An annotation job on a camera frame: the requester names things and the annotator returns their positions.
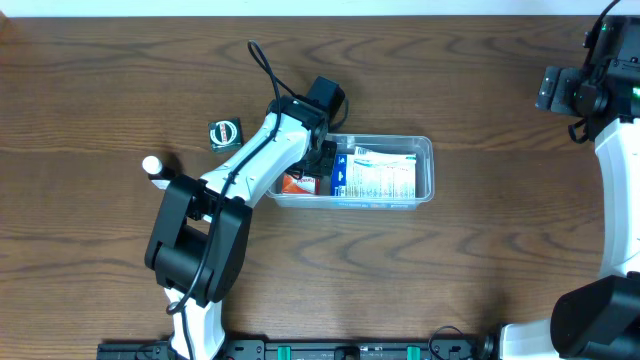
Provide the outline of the blue cooling patch box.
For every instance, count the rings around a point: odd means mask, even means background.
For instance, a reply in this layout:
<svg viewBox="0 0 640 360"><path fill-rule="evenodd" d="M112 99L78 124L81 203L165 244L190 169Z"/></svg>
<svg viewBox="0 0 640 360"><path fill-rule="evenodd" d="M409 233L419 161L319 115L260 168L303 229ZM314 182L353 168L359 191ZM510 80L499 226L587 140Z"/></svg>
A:
<svg viewBox="0 0 640 360"><path fill-rule="evenodd" d="M339 154L331 176L330 193L349 198L415 198L416 163L367 167L355 164L353 154Z"/></svg>

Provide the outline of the red Panadol ActiFast box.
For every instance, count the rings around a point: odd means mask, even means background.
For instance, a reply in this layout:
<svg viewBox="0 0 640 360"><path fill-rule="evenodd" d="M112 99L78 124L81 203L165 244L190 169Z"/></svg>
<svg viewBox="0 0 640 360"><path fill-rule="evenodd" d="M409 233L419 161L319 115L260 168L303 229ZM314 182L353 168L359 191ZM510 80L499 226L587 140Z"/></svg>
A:
<svg viewBox="0 0 640 360"><path fill-rule="evenodd" d="M281 193L297 195L318 195L320 180L314 177L302 176L296 178L289 174L284 174Z"/></svg>

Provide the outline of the white Panadol tube box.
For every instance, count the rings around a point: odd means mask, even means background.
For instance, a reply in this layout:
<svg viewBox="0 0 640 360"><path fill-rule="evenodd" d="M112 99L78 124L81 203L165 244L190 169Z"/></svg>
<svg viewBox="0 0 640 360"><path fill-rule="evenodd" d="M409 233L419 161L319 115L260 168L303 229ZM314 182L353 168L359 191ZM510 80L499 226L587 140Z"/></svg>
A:
<svg viewBox="0 0 640 360"><path fill-rule="evenodd" d="M387 154L356 146L353 154L354 163L367 167L389 167L414 165L417 156L410 154Z"/></svg>

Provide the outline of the green Zam-Buk box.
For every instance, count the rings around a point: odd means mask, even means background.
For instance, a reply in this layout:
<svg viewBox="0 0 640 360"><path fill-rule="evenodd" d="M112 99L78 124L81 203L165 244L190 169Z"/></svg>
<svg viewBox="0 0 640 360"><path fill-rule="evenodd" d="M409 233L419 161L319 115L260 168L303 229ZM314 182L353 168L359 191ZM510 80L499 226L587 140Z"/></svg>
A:
<svg viewBox="0 0 640 360"><path fill-rule="evenodd" d="M210 122L208 137L214 153L235 151L244 145L241 121L237 117Z"/></svg>

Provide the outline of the dark brown medicine bottle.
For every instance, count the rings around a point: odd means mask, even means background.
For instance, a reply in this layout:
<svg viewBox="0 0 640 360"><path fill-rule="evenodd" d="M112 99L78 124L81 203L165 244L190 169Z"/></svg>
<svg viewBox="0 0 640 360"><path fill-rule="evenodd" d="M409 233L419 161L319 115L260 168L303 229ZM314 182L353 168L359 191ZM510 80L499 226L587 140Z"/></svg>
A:
<svg viewBox="0 0 640 360"><path fill-rule="evenodd" d="M143 159L142 168L147 173L148 179L160 190L166 190L176 177L175 170L165 166L158 157L153 155Z"/></svg>

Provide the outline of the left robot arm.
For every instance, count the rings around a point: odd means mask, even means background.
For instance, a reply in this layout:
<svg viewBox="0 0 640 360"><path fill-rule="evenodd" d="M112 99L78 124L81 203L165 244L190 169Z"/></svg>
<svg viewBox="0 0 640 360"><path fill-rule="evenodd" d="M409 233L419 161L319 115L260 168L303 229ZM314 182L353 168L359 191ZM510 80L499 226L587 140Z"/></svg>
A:
<svg viewBox="0 0 640 360"><path fill-rule="evenodd" d="M156 156L142 167L163 190L144 256L169 299L175 357L213 359L225 342L222 301L244 263L253 209L285 172L330 174L330 123L346 109L334 81L317 77L304 95L277 96L260 130L218 168L194 179Z"/></svg>

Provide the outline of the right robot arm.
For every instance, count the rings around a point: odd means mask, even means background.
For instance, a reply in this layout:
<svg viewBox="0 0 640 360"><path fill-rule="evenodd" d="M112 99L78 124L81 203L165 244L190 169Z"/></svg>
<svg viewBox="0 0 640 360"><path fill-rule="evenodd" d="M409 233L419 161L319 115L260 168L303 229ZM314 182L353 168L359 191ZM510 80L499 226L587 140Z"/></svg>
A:
<svg viewBox="0 0 640 360"><path fill-rule="evenodd" d="M601 169L605 240L596 281L561 296L548 319L507 324L486 341L491 359L639 356L639 19L602 13L579 68L549 66L536 107L573 116L577 144Z"/></svg>

